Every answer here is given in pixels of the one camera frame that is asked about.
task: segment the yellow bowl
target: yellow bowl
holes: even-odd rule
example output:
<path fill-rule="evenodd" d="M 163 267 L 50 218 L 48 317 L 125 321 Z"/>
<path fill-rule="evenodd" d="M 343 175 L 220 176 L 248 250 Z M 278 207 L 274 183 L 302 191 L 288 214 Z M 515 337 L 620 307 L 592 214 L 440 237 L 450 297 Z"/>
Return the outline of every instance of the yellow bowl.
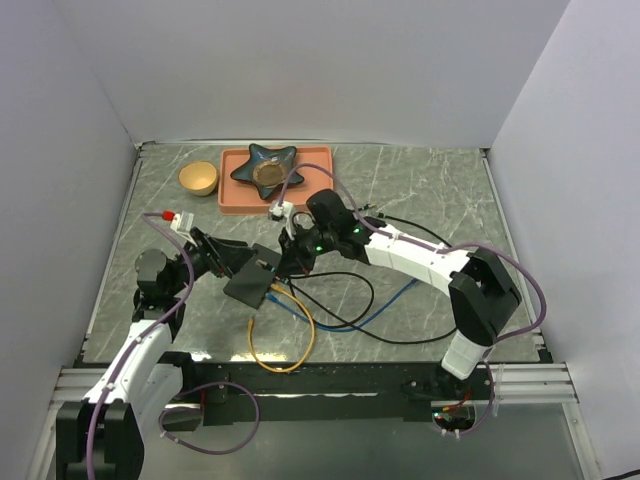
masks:
<path fill-rule="evenodd" d="M 192 162 L 182 167 L 178 180 L 186 190 L 204 197 L 216 189 L 218 185 L 218 169 L 209 162 Z"/>

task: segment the marble tabletop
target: marble tabletop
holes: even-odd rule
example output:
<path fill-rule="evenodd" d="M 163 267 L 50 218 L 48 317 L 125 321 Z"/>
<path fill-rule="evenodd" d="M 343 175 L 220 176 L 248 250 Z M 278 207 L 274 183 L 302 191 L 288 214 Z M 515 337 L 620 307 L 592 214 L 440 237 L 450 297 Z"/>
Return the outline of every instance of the marble tabletop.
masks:
<path fill-rule="evenodd" d="M 173 257 L 173 247 L 140 218 L 143 212 L 186 210 L 195 224 L 215 237 L 261 243 L 278 250 L 281 225 L 266 216 L 224 216 L 216 194 L 194 197 L 178 183 L 180 168 L 195 160 L 219 165 L 225 148 L 237 145 L 144 145 L 141 167 L 98 308 L 84 346 L 86 362 L 110 362 L 126 338 L 131 322 L 136 274 L 134 261 L 146 249 L 160 248 Z M 380 145 L 333 145 L 334 171 L 360 204 L 372 202 L 379 211 L 421 223 L 451 243 L 477 240 L 509 252 L 505 226 L 480 152 L 475 149 L 429 149 Z M 421 238 L 419 230 L 397 224 Z M 365 275 L 375 287 L 371 312 L 404 286 L 409 278 L 388 269 L 324 255 L 315 272 L 346 270 Z M 265 361 L 297 360 L 309 341 L 309 326 L 287 311 L 264 302 L 256 312 L 222 292 L 226 279 L 205 275 L 187 302 L 185 321 L 173 350 L 188 351 L 196 360 L 252 360 L 247 346 L 247 323 L 255 315 L 254 343 Z M 343 318 L 354 318 L 366 306 L 368 289 L 351 277 L 335 276 L 300 281 L 315 298 Z M 313 308 L 314 316 L 333 323 Z M 521 305 L 507 330 L 527 325 Z M 403 294 L 367 329 L 392 340 L 426 339 L 453 327 L 448 298 L 434 288 L 417 284 Z M 318 332 L 311 362 L 436 361 L 449 339 L 427 345 L 389 345 L 359 332 Z M 498 345 L 492 361 L 538 361 L 532 335 Z"/>

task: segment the blue star-shaped dish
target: blue star-shaped dish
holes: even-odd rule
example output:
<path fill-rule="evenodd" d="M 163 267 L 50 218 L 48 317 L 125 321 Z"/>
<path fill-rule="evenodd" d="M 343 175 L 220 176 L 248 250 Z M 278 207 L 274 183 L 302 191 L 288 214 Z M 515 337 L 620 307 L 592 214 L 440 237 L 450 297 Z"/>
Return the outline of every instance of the blue star-shaped dish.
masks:
<path fill-rule="evenodd" d="M 231 178 L 239 182 L 252 183 L 258 189 L 258 195 L 266 200 L 278 190 L 293 168 L 293 160 L 298 153 L 296 147 L 271 150 L 261 145 L 249 145 L 249 160 L 231 172 Z M 304 182 L 304 177 L 295 172 L 289 185 Z"/>

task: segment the orange tray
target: orange tray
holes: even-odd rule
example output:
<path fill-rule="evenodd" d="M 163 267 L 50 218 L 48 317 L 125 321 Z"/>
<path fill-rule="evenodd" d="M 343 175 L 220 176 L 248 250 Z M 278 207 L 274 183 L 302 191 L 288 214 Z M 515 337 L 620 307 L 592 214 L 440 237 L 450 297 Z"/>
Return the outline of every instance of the orange tray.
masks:
<path fill-rule="evenodd" d="M 297 147 L 297 149 L 298 153 L 293 161 L 294 165 L 314 163 L 333 173 L 333 158 L 330 147 L 305 145 Z M 231 172 L 248 159 L 248 148 L 229 148 L 222 152 L 218 205 L 220 206 L 220 211 L 225 215 L 267 213 L 271 202 L 278 198 L 278 193 L 274 193 L 268 200 L 261 200 L 256 187 L 231 178 Z M 306 211 L 306 201 L 311 195 L 325 188 L 333 190 L 333 178 L 316 169 L 304 167 L 300 170 L 300 175 L 304 177 L 304 182 L 300 185 L 288 187 L 284 198 L 288 202 L 292 202 L 298 210 Z"/>

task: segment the white wall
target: white wall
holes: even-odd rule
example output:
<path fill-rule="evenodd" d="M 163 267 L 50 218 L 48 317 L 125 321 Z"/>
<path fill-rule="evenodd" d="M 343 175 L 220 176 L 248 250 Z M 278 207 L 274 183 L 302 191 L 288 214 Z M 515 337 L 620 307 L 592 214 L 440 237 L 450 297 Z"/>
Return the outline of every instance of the white wall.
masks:
<path fill-rule="evenodd" d="M 54 0 L 136 142 L 489 146 L 568 0 Z"/>
<path fill-rule="evenodd" d="M 47 0 L 0 3 L 0 475 L 24 478 L 77 353 L 135 151 Z"/>
<path fill-rule="evenodd" d="M 490 154 L 605 476 L 640 468 L 638 18 L 573 0 Z"/>

